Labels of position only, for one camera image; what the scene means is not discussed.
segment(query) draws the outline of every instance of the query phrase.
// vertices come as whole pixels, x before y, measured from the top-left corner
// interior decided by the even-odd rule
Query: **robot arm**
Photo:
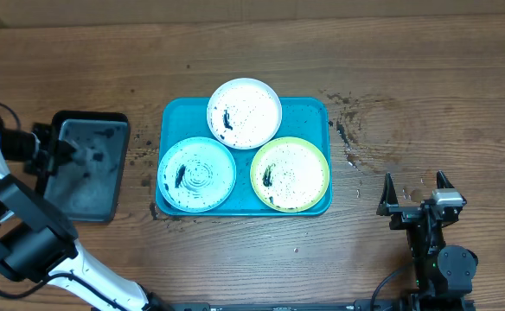
[[[5,157],[29,160],[39,142],[31,134],[11,131],[7,136],[26,141],[7,146],[5,131],[0,118],[0,218],[13,212],[22,223],[0,238],[0,273],[12,281],[28,278],[66,289],[100,310],[171,311],[157,296],[89,254],[66,216],[10,175]]]

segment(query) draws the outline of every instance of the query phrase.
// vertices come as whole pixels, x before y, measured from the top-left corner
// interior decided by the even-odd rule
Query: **wall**
[[[0,0],[0,28],[505,13],[505,0]]]

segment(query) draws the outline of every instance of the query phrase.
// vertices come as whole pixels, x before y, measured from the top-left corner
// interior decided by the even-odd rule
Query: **tray rim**
[[[180,103],[181,101],[186,101],[188,99],[206,100],[206,102],[205,102],[205,107],[206,107],[208,105],[208,100],[210,99],[210,97],[179,97],[179,98],[172,99],[166,105],[166,107],[164,107],[164,110],[163,110],[163,118],[162,118],[163,122],[162,122],[161,129],[160,129],[159,141],[162,139],[162,133],[163,133],[163,131],[166,130],[165,129],[166,122],[164,122],[165,118],[166,118],[166,112],[173,110],[175,106],[181,105],[181,103]],[[313,105],[315,105],[318,108],[321,108],[324,111],[324,113],[323,113],[323,121],[324,121],[325,124],[328,124],[328,121],[329,121],[328,110],[325,107],[325,105],[323,104],[323,102],[320,101],[318,98],[314,98],[314,97],[311,97],[311,96],[292,96],[292,97],[282,96],[282,97],[279,97],[279,100],[280,100],[282,106],[284,105],[284,101],[285,100],[309,100]],[[206,212],[202,212],[202,213],[189,213],[189,212],[184,212],[184,211],[176,210],[175,208],[173,208],[173,209],[167,209],[166,206],[164,206],[164,204],[163,204],[163,196],[160,194],[160,190],[158,188],[158,185],[156,186],[156,189],[155,189],[155,203],[157,204],[158,209],[160,209],[160,211],[162,211],[163,213],[165,213],[165,214],[167,214],[169,216],[177,216],[177,217],[182,217],[182,216],[195,216],[195,217],[208,217],[208,216],[211,216],[211,217],[243,217],[243,216],[244,217],[281,217],[281,216],[287,216],[287,217],[301,217],[301,216],[302,217],[313,217],[313,216],[320,216],[320,215],[324,214],[325,212],[327,212],[327,210],[331,206],[331,203],[333,202],[333,182],[332,182],[333,181],[333,172],[332,172],[332,169],[331,169],[331,148],[330,148],[330,145],[329,145],[329,135],[327,135],[327,136],[324,135],[323,136],[323,143],[325,143],[326,146],[328,146],[328,150],[329,150],[329,153],[327,154],[327,156],[323,153],[322,150],[320,150],[326,156],[326,160],[328,162],[328,167],[329,167],[329,185],[328,185],[328,189],[326,190],[326,194],[329,197],[328,197],[328,204],[327,204],[327,206],[324,207],[322,210],[317,211],[315,213],[309,212],[309,210],[302,211],[302,212],[299,212],[299,213],[282,213],[282,212],[280,212],[280,213],[272,213],[272,212],[265,213],[265,212],[262,212],[262,213],[257,213],[257,214],[251,214],[250,211],[248,211],[246,213],[244,213],[244,212],[219,213],[219,212],[216,211],[216,208],[212,209],[212,210],[209,210],[209,211],[206,211]],[[157,170],[158,170],[158,165],[160,164],[161,160],[162,160],[162,157],[161,157],[161,144],[159,143]]]

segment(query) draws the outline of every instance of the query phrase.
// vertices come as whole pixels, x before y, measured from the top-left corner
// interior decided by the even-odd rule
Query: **tray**
[[[209,98],[178,98],[170,102],[163,113],[160,132],[158,162],[177,142],[195,136],[215,137],[207,124]],[[172,207],[156,190],[156,201],[161,211],[172,216],[317,216],[323,214],[331,204],[331,160],[329,158],[328,111],[315,98],[280,98],[283,118],[274,138],[294,136],[303,138],[318,147],[329,164],[329,186],[322,199],[313,207],[300,213],[282,213],[266,206],[254,193],[250,180],[250,167],[259,150],[228,148],[237,166],[237,181],[229,197],[220,206],[203,213],[188,213]]]

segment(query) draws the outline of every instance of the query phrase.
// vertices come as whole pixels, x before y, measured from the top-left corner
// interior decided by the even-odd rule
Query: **plate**
[[[329,185],[322,152],[301,138],[282,137],[262,147],[251,164],[254,192],[269,207],[298,213],[313,207]]]
[[[208,128],[221,143],[253,149],[270,141],[281,125],[278,95],[256,79],[233,79],[208,101]]]
[[[175,144],[158,166],[158,186],[175,208],[191,213],[217,207],[235,185],[235,161],[214,139],[191,137]]]

